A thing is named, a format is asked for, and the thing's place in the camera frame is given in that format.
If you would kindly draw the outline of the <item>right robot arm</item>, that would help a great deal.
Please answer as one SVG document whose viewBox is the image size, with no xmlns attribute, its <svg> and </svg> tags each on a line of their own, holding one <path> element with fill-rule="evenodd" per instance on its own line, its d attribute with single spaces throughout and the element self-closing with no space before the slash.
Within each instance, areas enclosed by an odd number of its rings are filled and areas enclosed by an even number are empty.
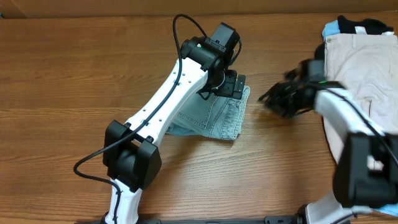
<svg viewBox="0 0 398 224">
<path fill-rule="evenodd" d="M 343 141 L 332 191 L 292 216 L 265 223 L 349 223 L 350 218 L 397 203 L 397 135 L 373 122 L 339 82 L 328 81 L 324 61 L 307 59 L 259 97 L 284 118 L 315 111 Z"/>
</svg>

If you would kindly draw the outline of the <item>light blue denim shorts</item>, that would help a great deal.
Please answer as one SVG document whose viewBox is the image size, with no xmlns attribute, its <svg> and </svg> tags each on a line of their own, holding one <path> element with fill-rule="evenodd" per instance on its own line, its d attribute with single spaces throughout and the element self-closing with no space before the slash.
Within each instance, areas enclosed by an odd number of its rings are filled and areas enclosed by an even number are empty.
<svg viewBox="0 0 398 224">
<path fill-rule="evenodd" d="M 235 140 L 241 134 L 250 91 L 245 86 L 240 100 L 216 95 L 204 100 L 196 94 L 178 112 L 167 134 Z"/>
</svg>

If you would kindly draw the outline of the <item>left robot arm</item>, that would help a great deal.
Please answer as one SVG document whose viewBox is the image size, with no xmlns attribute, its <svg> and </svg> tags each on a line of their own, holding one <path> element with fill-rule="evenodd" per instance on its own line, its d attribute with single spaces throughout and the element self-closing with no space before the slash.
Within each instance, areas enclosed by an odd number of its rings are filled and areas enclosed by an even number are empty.
<svg viewBox="0 0 398 224">
<path fill-rule="evenodd" d="M 106 129 L 103 164 L 108 168 L 113 196 L 102 223 L 136 223 L 138 204 L 160 171 L 159 146 L 167 128 L 195 94 L 215 94 L 240 100 L 246 77 L 228 67 L 239 34 L 221 23 L 211 37 L 192 37 L 177 45 L 178 60 L 166 81 L 148 103 L 124 124 L 112 121 Z"/>
</svg>

